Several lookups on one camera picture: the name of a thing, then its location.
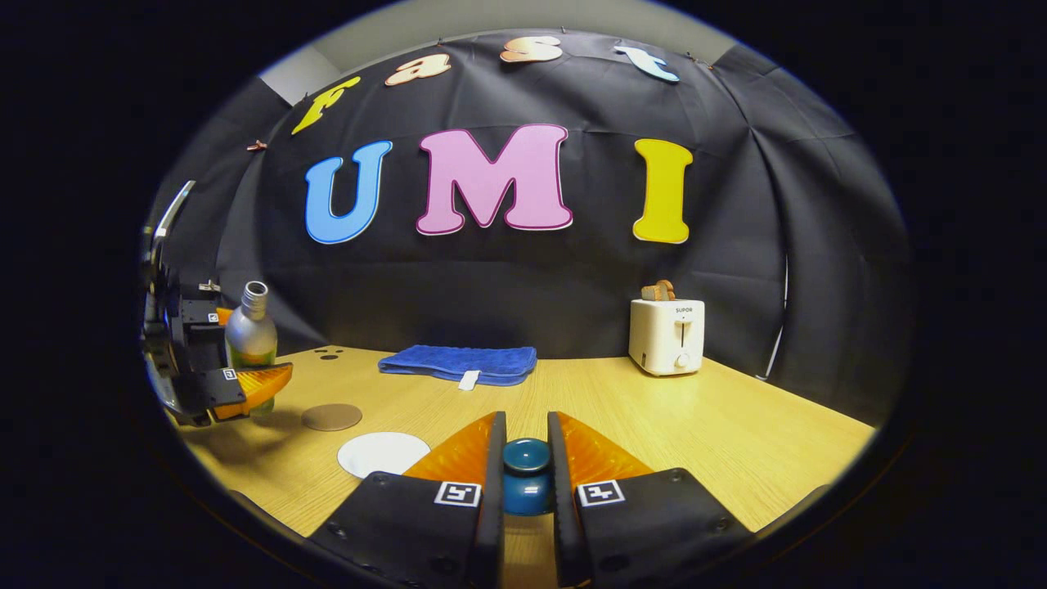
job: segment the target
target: white toaster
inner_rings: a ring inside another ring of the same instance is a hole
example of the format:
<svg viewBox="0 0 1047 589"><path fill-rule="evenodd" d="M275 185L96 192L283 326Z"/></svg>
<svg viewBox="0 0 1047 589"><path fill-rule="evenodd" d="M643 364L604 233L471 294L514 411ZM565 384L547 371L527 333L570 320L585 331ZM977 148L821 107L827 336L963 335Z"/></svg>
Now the white toaster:
<svg viewBox="0 0 1047 589"><path fill-rule="evenodd" d="M629 307L629 356L658 377L701 368L706 304L701 301L644 301Z"/></svg>

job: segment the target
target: blue cup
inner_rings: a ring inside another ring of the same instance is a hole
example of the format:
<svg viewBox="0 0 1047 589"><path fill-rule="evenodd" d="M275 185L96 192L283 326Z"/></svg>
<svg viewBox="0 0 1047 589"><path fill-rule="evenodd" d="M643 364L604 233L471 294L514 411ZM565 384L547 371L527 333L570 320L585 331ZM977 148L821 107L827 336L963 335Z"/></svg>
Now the blue cup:
<svg viewBox="0 0 1047 589"><path fill-rule="evenodd" d="M540 516L553 509L553 475L549 445L520 438L506 445L502 460L505 512L513 516Z"/></svg>

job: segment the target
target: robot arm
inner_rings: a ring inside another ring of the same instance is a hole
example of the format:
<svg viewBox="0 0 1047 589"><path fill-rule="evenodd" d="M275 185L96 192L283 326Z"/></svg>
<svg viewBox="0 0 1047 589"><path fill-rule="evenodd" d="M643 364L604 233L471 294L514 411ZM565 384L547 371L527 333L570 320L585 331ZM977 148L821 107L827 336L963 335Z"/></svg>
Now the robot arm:
<svg viewBox="0 0 1047 589"><path fill-rule="evenodd" d="M292 365L226 367L220 350L230 312L218 307L220 290L208 281L200 289L207 298L183 298L177 272L162 263L164 240L195 183L182 186L155 228L143 229L140 341L160 403L179 425L202 428L246 417L287 385Z"/></svg>

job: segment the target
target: table surface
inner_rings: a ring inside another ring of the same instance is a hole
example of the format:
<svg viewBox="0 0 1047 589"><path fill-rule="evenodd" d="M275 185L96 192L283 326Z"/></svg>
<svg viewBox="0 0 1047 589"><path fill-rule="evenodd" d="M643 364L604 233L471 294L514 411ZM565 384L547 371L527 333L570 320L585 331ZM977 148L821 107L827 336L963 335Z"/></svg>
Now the table surface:
<svg viewBox="0 0 1047 589"><path fill-rule="evenodd" d="M545 439L548 412L563 411L654 471L687 469L751 530L832 482L875 432L708 359L695 375L664 378L628 358L540 360L520 385L462 391L451 381L382 375L378 361L389 356L327 347L282 357L294 373L271 414L182 427L182 438L221 483L309 536L360 483L338 466L338 449L371 432L436 448L505 411L508 439ZM330 403L355 405L363 418L339 432L302 425L305 410ZM506 588L556 587L552 518L506 518Z"/></svg>

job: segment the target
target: blue towel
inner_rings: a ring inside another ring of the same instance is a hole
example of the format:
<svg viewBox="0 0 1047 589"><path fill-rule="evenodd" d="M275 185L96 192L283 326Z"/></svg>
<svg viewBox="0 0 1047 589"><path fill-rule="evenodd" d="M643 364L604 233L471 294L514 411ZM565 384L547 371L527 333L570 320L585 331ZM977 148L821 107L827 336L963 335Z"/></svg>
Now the blue towel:
<svg viewBox="0 0 1047 589"><path fill-rule="evenodd" d="M481 385L519 385L534 370L538 353L534 348L485 350L411 346L379 361L378 370L391 375L428 375L446 381L461 381L467 370L478 370Z"/></svg>

